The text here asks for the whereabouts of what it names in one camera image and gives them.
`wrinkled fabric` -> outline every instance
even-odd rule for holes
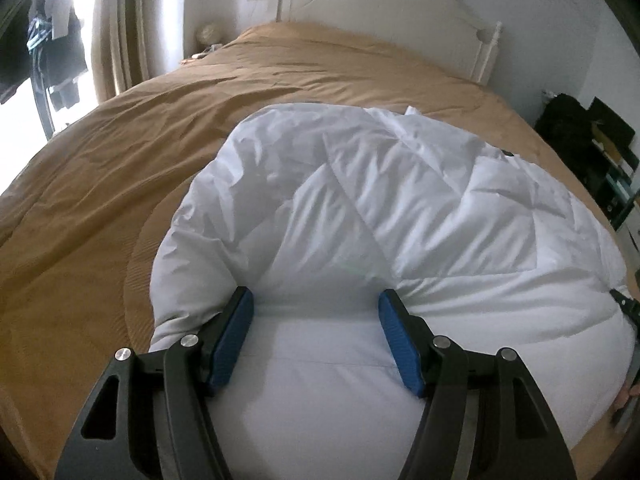
[[[252,28],[101,104],[0,196],[0,426],[40,478],[52,478],[113,353],[148,350],[152,262],[191,179],[251,113],[311,101],[400,113],[414,106],[539,165],[607,226],[553,150],[486,88],[340,30]]]
[[[465,349],[516,349],[573,447],[626,377],[635,332],[609,294],[625,279],[587,207],[517,155],[417,114],[273,105],[177,209],[151,275],[151,349],[248,286],[256,319],[209,404],[231,471],[383,480],[422,403],[386,344],[380,292]]]

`white duvet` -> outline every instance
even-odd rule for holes
[[[250,116],[193,183],[151,279],[152,350],[254,293],[209,403],[238,479],[396,478],[422,401],[377,316],[394,288],[465,349],[515,348],[569,446],[623,383],[634,330],[607,230],[541,168],[419,114],[321,104]]]

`headboard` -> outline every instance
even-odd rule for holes
[[[404,46],[486,85],[502,24],[490,30],[459,0],[269,0],[264,21],[316,22]]]

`bedpost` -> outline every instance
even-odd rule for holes
[[[495,24],[494,35],[491,38],[491,46],[497,46],[498,40],[500,40],[500,36],[502,35],[502,22],[498,22]]]
[[[476,68],[474,68],[474,76],[471,78],[471,81],[480,83],[482,86],[486,86],[489,82],[491,72],[494,69],[495,58],[498,56],[498,41],[500,40],[501,35],[502,22],[497,22],[495,24],[494,34],[491,37],[491,41],[489,43],[485,43],[481,47],[481,55],[476,62],[476,67],[479,66],[479,69],[476,70]]]

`wall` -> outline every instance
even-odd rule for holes
[[[640,57],[609,7],[600,15],[593,57],[578,101],[597,96],[636,131],[631,149],[640,156]]]
[[[185,0],[143,0],[146,55],[152,77],[171,72],[184,57]]]
[[[527,121],[542,111],[542,89],[578,95],[590,65],[602,0],[462,0],[504,35],[490,88]],[[236,0],[238,33],[255,2]]]

